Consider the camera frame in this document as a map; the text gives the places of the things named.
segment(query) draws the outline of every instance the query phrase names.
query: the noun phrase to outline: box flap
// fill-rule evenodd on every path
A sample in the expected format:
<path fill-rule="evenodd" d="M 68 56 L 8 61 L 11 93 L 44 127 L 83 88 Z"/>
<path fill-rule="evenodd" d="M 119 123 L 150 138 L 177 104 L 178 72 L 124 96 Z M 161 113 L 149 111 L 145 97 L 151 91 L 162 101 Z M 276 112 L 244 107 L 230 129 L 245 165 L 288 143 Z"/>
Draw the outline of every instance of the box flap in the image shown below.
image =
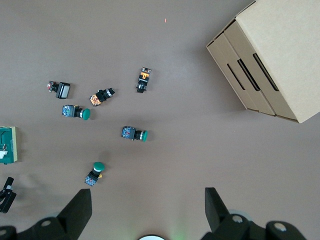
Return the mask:
<path fill-rule="evenodd" d="M 320 1 L 257 0 L 236 21 L 299 123 L 320 112 Z"/>
<path fill-rule="evenodd" d="M 254 79 L 251 79 L 251 74 L 244 66 L 245 64 L 239 58 L 225 34 L 221 34 L 213 42 L 213 44 L 217 44 L 219 50 L 221 53 L 223 53 L 223 56 L 230 67 L 230 71 L 232 70 L 232 72 L 237 76 L 237 79 L 241 82 L 245 91 L 249 94 L 250 98 L 257 107 L 257 110 L 265 114 L 275 115 L 275 112 L 271 108 L 269 102 L 266 100 L 264 94 Z"/>
<path fill-rule="evenodd" d="M 253 1 L 252 3 L 250 3 L 248 6 L 246 6 L 244 9 L 242 9 L 242 11 L 240 11 L 237 15 L 235 15 L 235 17 L 224 27 L 224 29 L 222 29 L 214 38 L 211 42 L 208 43 L 207 47 L 210 46 L 210 44 L 213 43 L 214 40 L 216 40 L 217 37 L 219 37 L 234 21 L 235 18 L 242 13 L 244 10 L 246 10 L 248 7 L 250 7 L 252 4 L 254 4 L 256 1 Z"/>
<path fill-rule="evenodd" d="M 229 26 L 224 31 L 224 35 L 228 38 L 236 53 L 251 72 L 252 77 L 261 88 L 276 115 L 295 120 L 295 115 L 270 77 L 268 71 L 264 68 L 263 63 L 260 61 L 259 56 L 248 41 L 238 22 L 235 21 Z"/>
<path fill-rule="evenodd" d="M 218 64 L 219 68 L 223 72 L 224 76 L 230 83 L 231 87 L 241 100 L 242 104 L 246 109 L 252 109 L 252 110 L 258 110 L 257 106 L 254 104 L 252 99 L 250 98 L 247 91 L 244 89 L 241 82 L 239 82 L 238 77 L 236 74 L 232 71 L 231 67 L 228 64 L 228 61 L 226 60 L 223 53 L 220 51 L 218 42 L 213 42 L 210 46 L 207 47 L 208 51 L 212 55 L 215 62 Z"/>

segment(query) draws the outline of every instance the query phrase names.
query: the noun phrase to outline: green button cap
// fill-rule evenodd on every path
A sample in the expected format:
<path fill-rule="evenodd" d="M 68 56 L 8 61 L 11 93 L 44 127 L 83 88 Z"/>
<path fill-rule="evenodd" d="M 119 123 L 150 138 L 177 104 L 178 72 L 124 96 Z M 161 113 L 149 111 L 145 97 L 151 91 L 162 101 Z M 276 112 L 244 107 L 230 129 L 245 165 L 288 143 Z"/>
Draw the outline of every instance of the green button cap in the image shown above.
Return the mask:
<path fill-rule="evenodd" d="M 83 120 L 88 120 L 90 118 L 90 109 L 86 108 L 82 112 L 82 118 Z"/>
<path fill-rule="evenodd" d="M 148 131 L 145 131 L 145 132 L 142 134 L 142 141 L 143 141 L 143 142 L 147 141 L 147 137 L 148 137 Z"/>
<path fill-rule="evenodd" d="M 99 161 L 96 161 L 94 164 L 93 164 L 93 167 L 98 170 L 98 171 L 103 171 L 105 170 L 105 165 L 102 163 L 102 162 L 99 162 Z"/>

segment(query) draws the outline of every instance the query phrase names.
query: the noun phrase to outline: box slot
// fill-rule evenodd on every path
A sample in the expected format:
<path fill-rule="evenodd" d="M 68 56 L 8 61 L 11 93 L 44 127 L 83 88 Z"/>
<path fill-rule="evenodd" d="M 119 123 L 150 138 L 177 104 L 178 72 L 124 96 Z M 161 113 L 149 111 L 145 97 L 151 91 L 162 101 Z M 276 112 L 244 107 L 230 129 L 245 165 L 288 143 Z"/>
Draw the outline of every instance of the box slot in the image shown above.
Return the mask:
<path fill-rule="evenodd" d="M 234 73 L 234 71 L 232 70 L 232 68 L 230 67 L 229 63 L 227 63 L 228 68 L 230 69 L 232 75 L 234 76 L 235 80 L 239 83 L 240 87 L 243 90 L 246 90 L 245 87 L 242 85 L 242 83 L 240 82 L 240 80 L 238 79 L 237 75 Z"/>
<path fill-rule="evenodd" d="M 257 57 L 263 63 L 264 68 L 267 70 L 269 75 L 274 80 L 276 86 L 280 83 L 277 82 L 276 77 L 273 75 L 273 72 L 267 66 L 267 63 L 264 62 L 264 58 L 260 52 L 257 52 L 252 43 L 248 40 L 247 36 L 245 35 L 243 29 L 239 26 L 239 23 L 235 21 L 228 29 L 225 30 L 225 36 L 229 40 L 230 44 L 232 45 L 233 49 L 239 56 L 239 59 L 242 59 L 245 66 L 253 76 L 254 80 L 258 84 L 261 92 L 265 95 L 265 98 L 268 100 L 272 108 L 274 109 L 276 115 L 281 115 L 286 118 L 295 119 L 295 115 L 293 114 L 291 108 L 289 107 L 288 103 L 286 102 L 284 96 L 282 95 L 280 86 L 278 87 L 279 91 L 276 91 L 271 83 L 269 82 L 268 78 L 266 77 L 263 67 L 260 67 L 256 59 L 253 57 L 253 54 L 257 53 Z"/>
<path fill-rule="evenodd" d="M 262 63 L 262 61 L 260 60 L 260 57 L 258 56 L 258 54 L 254 53 L 253 57 L 256 61 L 256 63 L 259 65 L 259 67 L 261 68 L 263 74 L 265 75 L 266 79 L 268 79 L 269 83 L 271 84 L 271 86 L 273 87 L 273 89 L 277 92 L 279 92 L 279 89 L 277 87 L 277 85 L 275 84 L 274 80 L 272 79 L 272 77 L 270 76 L 270 74 L 268 73 L 267 69 L 265 68 L 264 64 Z"/>
<path fill-rule="evenodd" d="M 211 42 L 207 46 L 207 49 L 209 50 L 209 52 L 212 55 L 213 59 L 215 60 L 215 62 L 217 63 L 217 65 L 219 66 L 221 71 L 223 72 L 224 76 L 226 77 L 226 79 L 230 83 L 230 85 L 233 88 L 233 90 L 235 91 L 236 95 L 239 97 L 239 99 L 243 103 L 244 107 L 246 109 L 258 110 L 256 104 L 254 104 L 253 100 L 249 96 L 248 91 L 247 90 L 243 90 L 241 88 L 241 86 L 237 82 L 235 76 L 232 74 L 232 72 L 228 68 L 227 64 L 229 64 L 229 62 L 227 61 L 226 56 L 220 50 L 220 44 L 219 44 L 219 42 L 221 41 L 220 38 L 223 38 L 223 34 L 220 37 L 218 37 L 217 41 Z M 246 76 L 243 73 L 243 71 L 241 70 L 241 68 L 240 67 L 238 67 L 238 68 L 241 71 L 241 74 L 243 74 L 243 77 L 246 78 Z M 242 77 L 236 72 L 235 72 L 235 74 L 237 75 L 238 78 Z"/>
<path fill-rule="evenodd" d="M 247 66 L 245 65 L 245 63 L 242 61 L 242 59 L 240 58 L 238 61 L 238 64 L 240 65 L 240 67 L 242 68 L 244 74 L 246 75 L 246 77 L 249 79 L 250 83 L 252 84 L 253 88 L 258 92 L 260 91 L 260 87 L 258 86 L 257 82 L 255 81 L 254 77 L 251 75 L 251 73 L 249 72 Z"/>

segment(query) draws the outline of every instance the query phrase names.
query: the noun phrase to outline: cardboard box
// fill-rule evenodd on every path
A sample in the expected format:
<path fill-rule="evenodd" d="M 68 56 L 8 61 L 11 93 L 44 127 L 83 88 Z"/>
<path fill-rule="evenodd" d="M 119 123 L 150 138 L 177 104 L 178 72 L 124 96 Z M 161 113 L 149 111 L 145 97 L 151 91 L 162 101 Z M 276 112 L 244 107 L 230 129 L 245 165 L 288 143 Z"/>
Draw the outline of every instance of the cardboard box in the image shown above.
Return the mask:
<path fill-rule="evenodd" d="M 257 0 L 208 45 L 246 109 L 302 123 L 320 112 L 320 1 Z"/>

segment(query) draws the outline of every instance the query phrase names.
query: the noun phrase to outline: green circuit board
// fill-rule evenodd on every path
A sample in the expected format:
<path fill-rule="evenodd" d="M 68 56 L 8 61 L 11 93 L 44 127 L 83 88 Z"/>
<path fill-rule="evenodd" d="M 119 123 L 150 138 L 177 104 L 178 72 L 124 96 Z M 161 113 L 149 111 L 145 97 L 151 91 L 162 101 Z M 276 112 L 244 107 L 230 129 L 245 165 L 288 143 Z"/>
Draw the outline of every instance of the green circuit board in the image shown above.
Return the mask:
<path fill-rule="evenodd" d="M 12 164 L 17 160 L 16 127 L 0 126 L 0 163 Z"/>

